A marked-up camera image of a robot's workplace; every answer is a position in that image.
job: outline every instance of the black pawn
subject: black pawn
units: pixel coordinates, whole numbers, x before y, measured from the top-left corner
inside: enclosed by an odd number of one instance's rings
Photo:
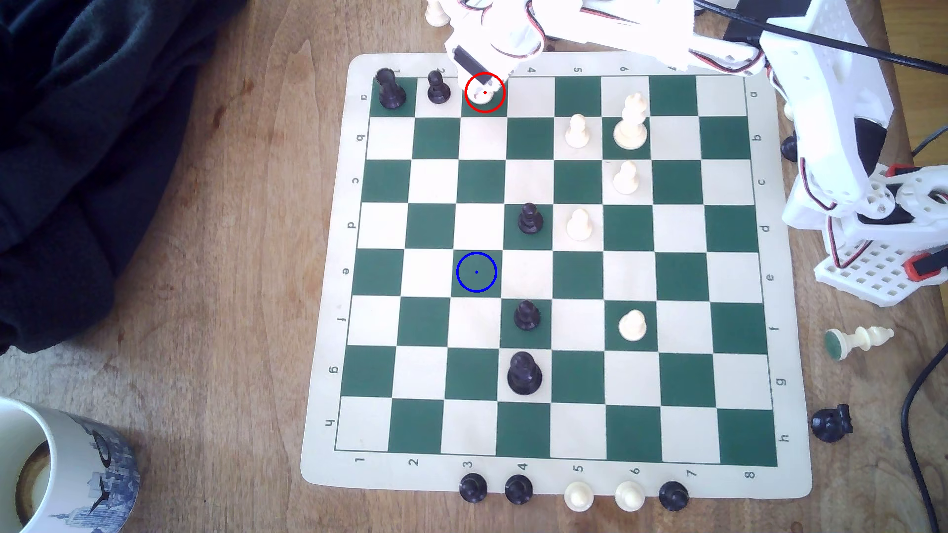
[[[428,73],[428,100],[431,103],[445,103],[451,98],[451,88],[447,86],[445,80],[441,77],[441,72],[432,70]]]
[[[514,324],[523,331],[530,331],[539,325],[539,309],[529,300],[524,300],[514,309]]]
[[[680,511],[688,505],[688,489],[677,481],[669,481],[658,489],[658,501],[669,511]]]
[[[531,395],[539,389],[542,382],[543,373],[533,356],[526,352],[517,352],[510,358],[507,385],[510,385],[511,391],[518,395]]]
[[[378,101],[382,107],[397,109],[408,99],[405,89],[395,80],[395,73],[390,68],[379,68],[375,80],[378,82]]]
[[[823,442],[836,442],[852,433],[852,419],[849,418],[849,405],[841,403],[836,409],[821,409],[810,419],[810,429],[816,438]]]
[[[537,206],[530,202],[523,204],[520,209],[520,216],[517,218],[517,226],[520,231],[532,234],[543,229],[543,215],[537,210]]]
[[[503,486],[503,493],[507,500],[513,505],[523,505],[533,498],[533,484],[527,479],[527,476],[516,474],[510,476],[506,485]]]
[[[461,478],[459,491],[465,502],[477,504],[487,495],[487,482],[481,474],[471,472]]]

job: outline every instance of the black cloth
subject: black cloth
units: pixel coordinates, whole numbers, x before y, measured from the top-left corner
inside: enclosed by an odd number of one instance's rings
[[[244,0],[0,0],[0,354],[108,314]]]

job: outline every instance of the wooden table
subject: wooden table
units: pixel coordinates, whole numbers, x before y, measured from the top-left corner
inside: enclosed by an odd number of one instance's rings
[[[886,46],[877,3],[851,7],[870,44]],[[710,14],[700,20],[701,32],[722,29]],[[833,445],[811,439],[807,498],[693,500],[680,513],[649,499],[631,514],[598,498],[580,514],[553,496],[514,507],[492,494],[470,505],[455,493],[302,480],[348,63],[366,52],[442,50],[449,32],[424,23],[418,0],[250,2],[203,71],[184,150],[115,311],[76,341],[0,358],[0,395],[91,416],[131,437],[142,489],[125,531],[926,530],[899,411],[948,339],[938,292],[879,309],[819,285],[811,269],[825,254],[815,231],[791,233],[808,410],[847,402],[856,433]],[[889,136],[884,161],[906,161],[901,110]],[[789,187],[792,165],[785,171]],[[895,339],[841,364],[823,354],[825,329],[877,324],[894,327]],[[948,525],[942,366],[912,414]]]

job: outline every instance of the blue circle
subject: blue circle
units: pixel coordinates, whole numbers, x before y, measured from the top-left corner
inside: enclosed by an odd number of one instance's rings
[[[464,282],[461,281],[461,263],[463,263],[465,259],[467,259],[468,257],[472,255],[482,255],[486,257],[487,259],[489,259],[490,264],[494,266],[494,279],[490,281],[490,284],[488,286],[482,288],[481,290],[474,290],[473,288],[468,287],[467,285],[465,285]],[[497,282],[497,263],[494,263],[494,259],[482,251],[472,251],[468,253],[467,255],[465,255],[464,257],[462,257],[461,261],[458,261],[458,266],[457,268],[454,269],[454,276],[458,279],[458,283],[461,284],[461,286],[464,287],[467,292],[484,292],[488,288],[494,286],[494,283]]]

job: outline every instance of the red circle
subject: red circle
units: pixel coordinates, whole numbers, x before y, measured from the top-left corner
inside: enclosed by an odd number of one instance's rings
[[[486,74],[492,78],[497,78],[497,81],[501,83],[501,101],[497,105],[495,105],[494,107],[486,111],[483,111],[481,109],[478,109],[477,107],[474,107],[474,104],[471,103],[471,99],[467,96],[467,89],[468,87],[471,86],[471,80],[477,78],[478,76],[482,74]],[[467,80],[467,84],[465,85],[465,101],[467,102],[467,105],[469,105],[471,109],[473,109],[474,111],[477,111],[478,113],[491,113],[493,111],[497,111],[503,105],[503,101],[506,98],[507,98],[507,86],[503,84],[503,80],[501,80],[501,77],[498,76],[497,74],[494,74],[493,72],[478,72],[477,74],[471,76],[471,79]]]

